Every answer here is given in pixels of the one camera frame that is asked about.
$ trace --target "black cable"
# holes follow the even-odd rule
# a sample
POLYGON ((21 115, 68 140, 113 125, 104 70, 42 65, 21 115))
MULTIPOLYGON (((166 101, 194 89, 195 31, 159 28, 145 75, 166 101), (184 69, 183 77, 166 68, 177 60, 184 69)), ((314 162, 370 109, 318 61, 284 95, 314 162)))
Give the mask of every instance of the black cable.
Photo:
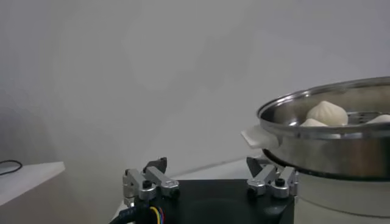
POLYGON ((20 169, 22 169, 23 167, 23 164, 17 160, 13 160, 13 159, 9 159, 9 160, 4 160, 4 161, 0 161, 0 164, 3 164, 3 163, 16 163, 17 165, 19 165, 16 169, 13 169, 11 171, 6 171, 6 172, 3 172, 3 173, 0 173, 0 176, 2 175, 5 175, 5 174, 8 174, 8 173, 14 173, 20 169))
POLYGON ((134 222, 137 216, 136 207, 127 208, 119 212, 115 219, 111 220, 110 224, 126 224, 134 222))

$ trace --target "white steamed bun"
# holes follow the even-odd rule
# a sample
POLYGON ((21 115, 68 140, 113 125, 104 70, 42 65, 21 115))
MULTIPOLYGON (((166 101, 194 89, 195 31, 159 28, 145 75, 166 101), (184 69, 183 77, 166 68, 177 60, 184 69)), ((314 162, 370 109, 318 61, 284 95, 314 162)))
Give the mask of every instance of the white steamed bun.
POLYGON ((302 123, 300 126, 301 127, 324 127, 324 126, 328 126, 328 125, 321 123, 319 121, 316 121, 312 118, 309 118, 304 123, 302 123))
POLYGON ((367 124, 382 123, 382 122, 390 122, 390 115, 384 114, 384 115, 377 116, 376 118, 367 122, 367 124))
POLYGON ((312 118, 329 126, 348 124, 347 112, 343 108, 327 101, 322 101, 317 106, 313 107, 307 113, 306 118, 312 118))

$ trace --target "stainless steel pot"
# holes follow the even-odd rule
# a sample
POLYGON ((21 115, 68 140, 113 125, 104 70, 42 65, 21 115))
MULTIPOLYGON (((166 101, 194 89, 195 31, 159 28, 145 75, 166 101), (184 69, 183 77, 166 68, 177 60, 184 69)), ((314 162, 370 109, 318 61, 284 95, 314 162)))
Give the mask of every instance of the stainless steel pot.
POLYGON ((364 124, 390 114, 390 77, 354 80, 298 91, 263 105, 260 125, 242 132, 248 144, 305 172, 352 180, 390 180, 390 123, 364 124), (343 107, 349 125, 300 127, 326 100, 343 107))

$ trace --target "white wall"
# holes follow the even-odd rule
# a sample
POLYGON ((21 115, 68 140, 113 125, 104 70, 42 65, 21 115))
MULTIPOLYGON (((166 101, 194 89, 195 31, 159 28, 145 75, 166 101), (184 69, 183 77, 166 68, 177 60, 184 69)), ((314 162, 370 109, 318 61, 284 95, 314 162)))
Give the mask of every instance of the white wall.
POLYGON ((107 223, 126 167, 167 156, 175 173, 252 153, 239 132, 267 100, 388 75, 389 7, 0 1, 0 158, 67 168, 0 208, 0 221, 26 220, 18 208, 33 223, 107 223))

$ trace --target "pot handle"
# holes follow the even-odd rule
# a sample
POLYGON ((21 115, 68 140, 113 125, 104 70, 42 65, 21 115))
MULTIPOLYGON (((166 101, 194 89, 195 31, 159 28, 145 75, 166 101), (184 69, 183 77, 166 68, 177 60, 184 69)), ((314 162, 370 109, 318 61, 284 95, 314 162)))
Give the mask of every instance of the pot handle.
POLYGON ((264 130, 260 124, 242 131, 241 135, 244 137, 251 149, 272 150, 279 147, 277 137, 264 130))

